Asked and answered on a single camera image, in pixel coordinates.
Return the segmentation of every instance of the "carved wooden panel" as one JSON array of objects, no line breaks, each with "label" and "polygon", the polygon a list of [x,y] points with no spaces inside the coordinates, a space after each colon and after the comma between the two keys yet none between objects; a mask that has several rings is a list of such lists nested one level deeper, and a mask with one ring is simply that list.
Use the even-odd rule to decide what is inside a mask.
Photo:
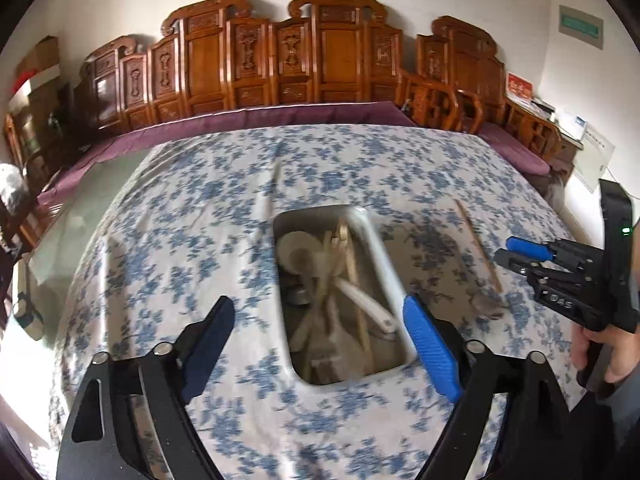
[{"label": "carved wooden panel", "polygon": [[120,61],[120,107],[123,129],[137,130],[152,124],[148,108],[146,54],[132,54]]},{"label": "carved wooden panel", "polygon": [[224,110],[225,102],[223,100],[220,100],[209,101],[206,103],[196,103],[191,108],[193,109],[193,115],[211,114],[213,112]]},{"label": "carved wooden panel", "polygon": [[236,90],[238,107],[258,106],[264,104],[264,88],[262,86],[248,86]]},{"label": "carved wooden panel", "polygon": [[162,38],[149,47],[146,54],[148,101],[151,118],[155,123],[184,117],[180,106],[182,87],[178,78],[179,59],[180,48],[176,34]]},{"label": "carved wooden panel", "polygon": [[[229,81],[233,77],[229,71],[232,69],[230,57],[235,51],[228,47],[227,32],[231,21],[251,20],[251,12],[252,5],[248,0],[206,0],[182,7],[164,20],[163,30],[180,34],[180,77],[187,115],[219,110],[221,102],[223,108],[232,107],[234,97]],[[177,26],[180,22],[186,22],[186,25]],[[242,56],[238,77],[266,78],[266,59],[260,64],[255,56],[259,41],[256,30],[248,27],[237,32],[238,49]]]},{"label": "carved wooden panel", "polygon": [[191,102],[207,98],[214,100],[223,97],[223,29],[213,34],[187,39],[185,42],[184,63],[187,67],[185,90]]},{"label": "carved wooden panel", "polygon": [[177,62],[177,45],[168,41],[153,51],[154,95],[160,97],[175,92],[175,64]]},{"label": "carved wooden panel", "polygon": [[396,98],[397,85],[373,85],[371,89],[372,101],[393,101]]},{"label": "carved wooden panel", "polygon": [[368,7],[371,9],[371,21],[384,23],[386,20],[385,6],[377,0],[291,0],[288,7],[289,16],[301,18],[302,7],[306,4],[311,4],[312,13],[313,9],[318,10],[318,7],[333,6],[343,9],[344,7],[353,7],[356,11],[356,19],[362,13],[362,9]]},{"label": "carved wooden panel", "polygon": [[115,53],[114,52],[109,52],[109,53],[105,54],[104,56],[96,59],[95,60],[95,75],[101,76],[105,72],[108,72],[110,70],[115,69],[115,67],[116,67],[115,58],[116,58]]},{"label": "carved wooden panel", "polygon": [[359,31],[324,29],[320,35],[320,84],[357,84],[362,71]]},{"label": "carved wooden panel", "polygon": [[314,102],[311,20],[292,18],[269,25],[271,102]]},{"label": "carved wooden panel", "polygon": [[[499,63],[495,59],[497,47],[491,35],[482,28],[451,16],[439,17],[431,24],[431,28],[434,34],[447,40],[444,61],[450,84],[465,92],[472,92],[481,99],[486,98],[488,87],[485,78],[489,73],[495,76]],[[420,56],[418,64],[421,65],[418,72],[424,76],[426,67],[420,61]]]},{"label": "carved wooden panel", "polygon": [[122,61],[122,94],[124,107],[131,108],[145,102],[146,66],[144,56],[138,54]]},{"label": "carved wooden panel", "polygon": [[158,118],[161,123],[175,121],[176,119],[180,119],[181,115],[180,102],[178,100],[158,105]]},{"label": "carved wooden panel", "polygon": [[308,42],[306,27],[293,25],[278,31],[280,62],[278,72],[281,75],[304,75],[308,73],[308,59],[303,49]]},{"label": "carved wooden panel", "polygon": [[234,18],[227,22],[230,108],[271,102],[268,25],[268,20],[258,18]]},{"label": "carved wooden panel", "polygon": [[400,72],[402,31],[383,23],[366,23],[364,37],[363,99],[393,101]]},{"label": "carved wooden panel", "polygon": [[355,23],[356,9],[349,6],[321,6],[320,19],[323,22]]},{"label": "carved wooden panel", "polygon": [[448,84],[447,39],[441,36],[418,35],[415,41],[418,75]]},{"label": "carved wooden panel", "polygon": [[216,10],[213,12],[205,12],[188,18],[187,20],[187,33],[197,32],[203,28],[217,27],[220,22],[220,13]]},{"label": "carved wooden panel", "polygon": [[504,121],[504,63],[489,57],[482,62],[481,92],[480,96],[484,105],[484,120],[491,123],[502,124]]},{"label": "carved wooden panel", "polygon": [[280,86],[281,103],[305,103],[308,101],[305,83],[284,83]]},{"label": "carved wooden panel", "polygon": [[151,126],[151,124],[149,113],[146,108],[129,114],[129,127],[131,130],[146,128],[147,126]]}]

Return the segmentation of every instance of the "blue floral bedsheet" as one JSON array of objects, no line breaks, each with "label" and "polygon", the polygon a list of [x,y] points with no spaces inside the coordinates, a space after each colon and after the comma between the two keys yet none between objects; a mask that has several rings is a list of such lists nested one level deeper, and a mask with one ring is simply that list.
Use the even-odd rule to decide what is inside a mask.
[{"label": "blue floral bedsheet", "polygon": [[[292,378],[276,291],[270,221],[279,212],[349,203],[379,225],[407,290],[495,353],[548,355],[570,405],[569,323],[532,301],[523,278],[498,275],[501,320],[465,310],[465,281],[488,276],[459,218],[461,200],[489,251],[510,235],[565,237],[536,191],[475,136],[397,126],[283,126],[158,146],[114,199],[82,258],[56,345],[50,426],[59,441],[91,356],[126,358],[173,340],[225,294],[236,326],[206,392],[188,412],[229,478],[414,478],[452,406],[419,364],[318,392]],[[457,245],[471,276],[457,271]],[[472,478],[493,449],[492,410]],[[154,474],[163,466],[144,431]]]}]

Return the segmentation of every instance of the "green sign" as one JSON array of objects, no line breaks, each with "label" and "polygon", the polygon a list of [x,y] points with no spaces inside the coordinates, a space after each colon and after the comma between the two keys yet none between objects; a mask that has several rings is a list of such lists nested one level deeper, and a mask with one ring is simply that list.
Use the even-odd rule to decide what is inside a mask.
[{"label": "green sign", "polygon": [[563,14],[561,24],[563,27],[570,28],[571,30],[576,30],[577,32],[581,32],[583,34],[587,34],[595,40],[600,37],[600,30],[596,25],[593,25],[593,23],[588,23],[583,20],[579,20],[578,18],[573,18],[572,16]]}]

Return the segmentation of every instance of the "purple bed cushion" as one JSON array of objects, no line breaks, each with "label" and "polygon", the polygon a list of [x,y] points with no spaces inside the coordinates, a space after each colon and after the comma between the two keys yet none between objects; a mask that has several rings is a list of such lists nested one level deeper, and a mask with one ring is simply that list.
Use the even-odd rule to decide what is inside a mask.
[{"label": "purple bed cushion", "polygon": [[187,139],[204,134],[296,124],[415,126],[392,102],[243,108],[156,124],[92,146],[78,162],[61,174],[52,188],[38,196],[38,203],[44,208],[63,203],[92,165],[126,153],[146,150],[169,140]]},{"label": "purple bed cushion", "polygon": [[483,123],[478,136],[520,173],[546,175],[549,165],[497,124]]}]

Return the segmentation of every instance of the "metal screw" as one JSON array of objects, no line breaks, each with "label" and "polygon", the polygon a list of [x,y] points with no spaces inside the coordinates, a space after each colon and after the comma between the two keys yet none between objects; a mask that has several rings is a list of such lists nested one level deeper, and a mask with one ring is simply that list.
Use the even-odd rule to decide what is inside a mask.
[{"label": "metal screw", "polygon": [[466,349],[472,354],[481,354],[484,352],[484,344],[477,339],[472,339],[471,341],[466,342]]},{"label": "metal screw", "polygon": [[91,362],[94,365],[101,365],[107,362],[108,358],[109,358],[108,352],[98,352],[96,355],[94,355],[94,358],[91,359]]},{"label": "metal screw", "polygon": [[174,346],[167,341],[162,341],[154,346],[154,354],[156,355],[167,355],[171,350],[174,349]]},{"label": "metal screw", "polygon": [[529,354],[529,359],[539,365],[543,365],[546,362],[545,355],[542,352],[538,352],[537,350],[534,350]]}]

